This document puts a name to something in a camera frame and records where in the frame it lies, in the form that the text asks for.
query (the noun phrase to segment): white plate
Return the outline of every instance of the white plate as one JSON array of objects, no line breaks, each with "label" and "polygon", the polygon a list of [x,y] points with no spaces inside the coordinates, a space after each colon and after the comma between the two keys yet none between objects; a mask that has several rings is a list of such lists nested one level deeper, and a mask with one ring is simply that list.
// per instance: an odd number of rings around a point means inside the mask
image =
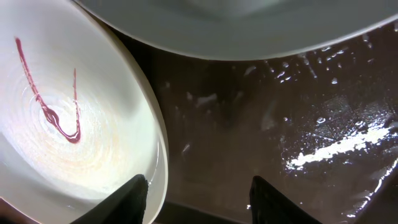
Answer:
[{"label": "white plate", "polygon": [[70,223],[144,174],[152,223],[167,137],[131,54],[71,1],[0,0],[0,30],[0,197],[38,222]]},{"label": "white plate", "polygon": [[117,30],[191,57],[282,57],[398,18],[396,0],[76,0]]}]

